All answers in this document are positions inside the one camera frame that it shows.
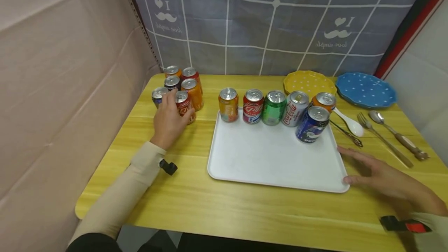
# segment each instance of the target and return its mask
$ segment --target yellow plate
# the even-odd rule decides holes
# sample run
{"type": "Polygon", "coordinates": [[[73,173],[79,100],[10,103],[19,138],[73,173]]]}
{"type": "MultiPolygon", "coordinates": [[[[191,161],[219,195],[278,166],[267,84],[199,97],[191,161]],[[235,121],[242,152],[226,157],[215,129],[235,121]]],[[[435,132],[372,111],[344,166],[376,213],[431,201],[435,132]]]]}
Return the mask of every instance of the yellow plate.
{"type": "Polygon", "coordinates": [[[293,91],[302,91],[310,97],[310,100],[320,92],[336,94],[335,84],[324,75],[310,71],[299,70],[289,73],[283,81],[285,93],[290,94],[293,91]]]}

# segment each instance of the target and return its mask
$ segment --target hand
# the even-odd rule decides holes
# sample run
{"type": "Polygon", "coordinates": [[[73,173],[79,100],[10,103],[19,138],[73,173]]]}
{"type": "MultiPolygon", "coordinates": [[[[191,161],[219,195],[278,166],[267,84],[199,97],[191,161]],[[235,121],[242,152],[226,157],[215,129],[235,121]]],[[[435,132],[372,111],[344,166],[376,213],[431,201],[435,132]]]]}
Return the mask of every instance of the hand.
{"type": "Polygon", "coordinates": [[[150,142],[164,150],[168,150],[182,134],[188,124],[194,109],[190,109],[184,116],[180,116],[176,106],[177,89],[164,94],[162,103],[154,116],[154,136],[150,142]]]}
{"type": "Polygon", "coordinates": [[[371,170],[371,176],[351,175],[344,178],[350,185],[365,185],[391,197],[409,201],[416,210],[440,216],[448,216],[445,203],[427,186],[389,166],[381,160],[363,152],[338,146],[342,155],[347,155],[361,162],[371,170]]]}

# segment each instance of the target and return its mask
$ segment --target metal fork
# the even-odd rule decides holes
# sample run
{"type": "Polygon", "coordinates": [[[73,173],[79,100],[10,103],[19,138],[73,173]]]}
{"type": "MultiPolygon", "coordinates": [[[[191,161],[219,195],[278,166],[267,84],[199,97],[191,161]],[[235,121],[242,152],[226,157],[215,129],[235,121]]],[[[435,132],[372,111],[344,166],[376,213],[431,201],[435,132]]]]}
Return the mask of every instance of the metal fork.
{"type": "Polygon", "coordinates": [[[382,137],[381,134],[379,134],[377,131],[375,131],[372,124],[367,120],[367,118],[362,113],[359,113],[357,115],[357,117],[358,117],[359,123],[361,125],[363,125],[366,129],[371,130],[372,133],[374,133],[377,137],[379,137],[392,150],[392,152],[394,152],[395,155],[397,155],[398,159],[405,166],[407,166],[409,168],[412,168],[414,166],[414,164],[408,158],[406,158],[406,156],[403,155],[403,153],[400,152],[400,150],[398,150],[394,145],[392,145],[389,141],[387,141],[384,137],[382,137]]]}

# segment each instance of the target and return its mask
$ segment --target gray checkered backdrop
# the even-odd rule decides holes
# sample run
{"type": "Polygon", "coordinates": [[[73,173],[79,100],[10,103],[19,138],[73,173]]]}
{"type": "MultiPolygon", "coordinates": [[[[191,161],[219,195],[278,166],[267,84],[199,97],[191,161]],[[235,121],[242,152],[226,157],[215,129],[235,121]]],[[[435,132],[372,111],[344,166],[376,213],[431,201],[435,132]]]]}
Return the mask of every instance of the gray checkered backdrop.
{"type": "Polygon", "coordinates": [[[373,74],[415,0],[136,0],[163,68],[373,74]]]}

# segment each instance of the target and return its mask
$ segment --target mustache print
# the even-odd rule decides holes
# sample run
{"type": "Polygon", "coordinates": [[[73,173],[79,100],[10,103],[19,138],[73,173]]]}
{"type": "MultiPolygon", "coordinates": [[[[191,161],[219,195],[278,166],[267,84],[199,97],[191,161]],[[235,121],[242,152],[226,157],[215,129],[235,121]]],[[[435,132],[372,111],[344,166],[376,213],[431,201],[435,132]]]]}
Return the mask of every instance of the mustache print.
{"type": "Polygon", "coordinates": [[[162,21],[166,19],[170,23],[173,23],[177,20],[177,17],[173,18],[173,16],[171,16],[171,14],[169,14],[169,13],[164,14],[162,12],[156,14],[156,17],[157,17],[157,19],[162,20],[162,21]]]}
{"type": "Polygon", "coordinates": [[[339,37],[339,38],[345,38],[348,37],[351,33],[348,33],[346,30],[333,30],[330,31],[329,33],[324,33],[325,38],[331,39],[331,38],[335,38],[335,37],[339,37]]]}

